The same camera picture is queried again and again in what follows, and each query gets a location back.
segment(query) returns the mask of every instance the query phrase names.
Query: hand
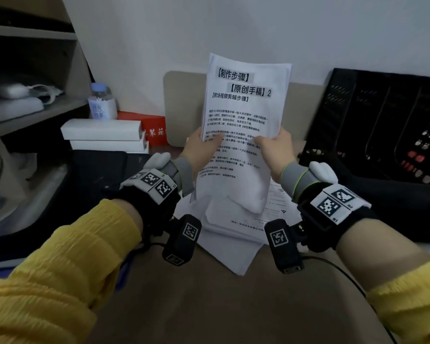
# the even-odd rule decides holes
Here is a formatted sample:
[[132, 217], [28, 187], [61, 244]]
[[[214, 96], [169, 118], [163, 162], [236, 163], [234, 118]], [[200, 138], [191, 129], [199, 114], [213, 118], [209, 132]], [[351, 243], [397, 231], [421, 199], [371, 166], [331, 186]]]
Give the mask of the hand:
[[191, 164], [193, 170], [193, 180], [198, 177], [198, 173], [212, 159], [215, 151], [223, 141], [224, 133], [220, 133], [210, 141], [202, 141], [201, 128], [196, 130], [187, 140], [181, 157], [185, 157]]
[[279, 135], [275, 138], [269, 139], [264, 136], [257, 136], [253, 140], [261, 147], [261, 154], [271, 170], [272, 179], [276, 183], [280, 183], [283, 169], [296, 160], [293, 155], [292, 135], [283, 127], [280, 127]]

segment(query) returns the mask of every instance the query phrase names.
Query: black plastic crate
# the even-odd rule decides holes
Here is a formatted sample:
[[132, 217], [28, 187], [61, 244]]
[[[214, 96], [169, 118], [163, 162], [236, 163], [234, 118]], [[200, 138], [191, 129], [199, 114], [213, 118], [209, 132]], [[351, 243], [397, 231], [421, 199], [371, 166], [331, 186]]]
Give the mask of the black plastic crate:
[[397, 230], [430, 240], [430, 77], [334, 69], [300, 164], [311, 161], [328, 162]]

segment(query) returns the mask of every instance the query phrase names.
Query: yellow sleeve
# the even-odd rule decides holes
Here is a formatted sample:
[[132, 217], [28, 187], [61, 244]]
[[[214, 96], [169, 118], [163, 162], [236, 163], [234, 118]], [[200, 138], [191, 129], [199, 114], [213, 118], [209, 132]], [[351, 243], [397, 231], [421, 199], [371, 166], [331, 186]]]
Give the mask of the yellow sleeve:
[[0, 279], [0, 343], [82, 343], [119, 266], [141, 241], [132, 218], [109, 200], [52, 236]]
[[367, 300], [403, 344], [430, 344], [430, 262], [371, 290]]

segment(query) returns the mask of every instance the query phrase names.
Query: shelf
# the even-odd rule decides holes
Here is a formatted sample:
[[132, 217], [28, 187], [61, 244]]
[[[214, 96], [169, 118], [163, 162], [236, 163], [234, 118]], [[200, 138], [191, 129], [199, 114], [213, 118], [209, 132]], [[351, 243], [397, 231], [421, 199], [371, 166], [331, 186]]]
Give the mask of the shelf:
[[56, 101], [47, 106], [43, 111], [0, 122], [0, 136], [15, 132], [16, 130], [31, 126], [48, 118], [61, 115], [65, 112], [72, 111], [73, 109], [77, 109], [86, 104], [86, 99], [71, 98], [63, 95], [56, 98]]
[[21, 27], [5, 27], [3, 25], [0, 25], [0, 36], [12, 36], [22, 38], [52, 38], [55, 40], [77, 40], [76, 34], [72, 32], [27, 29]]

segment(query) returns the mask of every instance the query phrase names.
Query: white wall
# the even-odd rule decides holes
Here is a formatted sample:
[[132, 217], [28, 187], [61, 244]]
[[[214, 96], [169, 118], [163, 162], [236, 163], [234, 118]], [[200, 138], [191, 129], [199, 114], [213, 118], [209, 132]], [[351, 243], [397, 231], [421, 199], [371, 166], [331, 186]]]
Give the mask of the white wall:
[[209, 53], [291, 62], [291, 81], [333, 67], [430, 75], [430, 0], [63, 0], [94, 78], [120, 109], [164, 114], [163, 76], [206, 72]]

